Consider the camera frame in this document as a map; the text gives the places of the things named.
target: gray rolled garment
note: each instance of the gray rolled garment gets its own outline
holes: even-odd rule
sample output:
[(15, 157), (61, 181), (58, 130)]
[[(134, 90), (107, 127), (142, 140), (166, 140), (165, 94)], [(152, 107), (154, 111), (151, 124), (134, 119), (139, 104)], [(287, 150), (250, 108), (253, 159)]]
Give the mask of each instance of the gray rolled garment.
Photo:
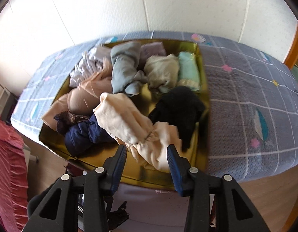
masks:
[(147, 83), (143, 71), (137, 71), (140, 57), (140, 42), (131, 41), (111, 49), (112, 93), (124, 92), (128, 96), (140, 93), (142, 84)]

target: gold tray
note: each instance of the gold tray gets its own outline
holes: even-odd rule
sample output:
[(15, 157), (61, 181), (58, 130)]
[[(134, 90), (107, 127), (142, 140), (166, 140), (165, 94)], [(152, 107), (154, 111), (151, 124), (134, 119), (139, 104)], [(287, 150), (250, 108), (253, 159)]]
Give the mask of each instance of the gold tray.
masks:
[[(202, 57), (196, 43), (177, 41), (177, 40), (162, 40), (162, 39), (142, 39), (139, 40), (142, 44), (151, 43), (155, 41), (162, 41), (167, 54), (177, 54), (180, 51), (189, 51), (196, 55), (197, 65), (200, 72), (200, 79), (202, 88), (197, 95), (206, 106), (206, 110), (202, 115), (200, 124), (196, 124), (195, 131), (191, 139), (191, 146), (184, 156), (189, 160), (192, 166), (205, 170), (207, 166), (208, 154), (208, 125), (209, 125), (209, 95), (207, 90), (207, 81), (202, 64)], [(106, 44), (105, 46), (113, 47), (123, 42), (116, 42)], [(56, 98), (68, 93), (71, 88), (69, 87), (70, 78), (67, 78)], [(159, 100), (158, 96), (152, 95), (148, 90), (147, 84), (143, 86), (142, 92), (139, 95), (133, 96), (131, 100), (146, 116), (154, 109), (155, 104)], [(118, 144), (116, 143), (101, 143), (92, 146), (88, 151), (81, 156), (73, 158), (67, 151), (64, 144), (64, 137), (43, 124), (42, 130), (39, 135), (39, 140), (45, 144), (52, 152), (68, 159), (72, 164), (83, 168), (84, 170), (92, 170), (96, 167), (102, 166), (105, 159), (114, 155)], [(147, 170), (139, 166), (131, 153), (128, 153), (124, 171), (122, 174), (121, 182), (161, 190), (174, 190), (171, 175), (169, 173), (162, 173), (157, 170)]]

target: wooden floor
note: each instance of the wooden floor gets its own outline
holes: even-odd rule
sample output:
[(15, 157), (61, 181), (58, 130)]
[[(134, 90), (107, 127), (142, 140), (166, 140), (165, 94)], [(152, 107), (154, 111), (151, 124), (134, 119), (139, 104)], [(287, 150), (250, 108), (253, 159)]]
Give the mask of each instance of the wooden floor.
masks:
[[(45, 147), (23, 137), (31, 154), (39, 157), (30, 162), (28, 198), (41, 193), (65, 172), (66, 161)], [(298, 198), (298, 165), (280, 175), (240, 184), (257, 207), (272, 232), (281, 232)]]

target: bed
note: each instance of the bed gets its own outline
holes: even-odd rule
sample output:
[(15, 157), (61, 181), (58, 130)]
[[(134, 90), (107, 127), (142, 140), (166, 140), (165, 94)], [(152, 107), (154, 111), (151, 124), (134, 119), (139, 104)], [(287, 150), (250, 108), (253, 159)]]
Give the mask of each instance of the bed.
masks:
[(287, 66), (249, 46), (198, 33), (132, 32), (56, 52), (42, 62), (23, 90), (12, 125), (41, 143), (41, 116), (81, 54), (96, 44), (130, 39), (177, 39), (199, 45), (210, 93), (209, 174), (229, 173), (238, 181), (249, 181), (298, 164), (298, 85)]

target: mint green cloth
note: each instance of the mint green cloth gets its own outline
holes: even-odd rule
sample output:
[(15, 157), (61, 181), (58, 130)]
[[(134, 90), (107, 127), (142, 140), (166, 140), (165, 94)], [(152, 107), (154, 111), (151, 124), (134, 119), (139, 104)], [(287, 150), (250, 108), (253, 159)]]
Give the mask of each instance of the mint green cloth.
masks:
[(200, 73), (196, 64), (195, 55), (190, 52), (180, 52), (178, 86), (187, 86), (191, 90), (200, 89)]

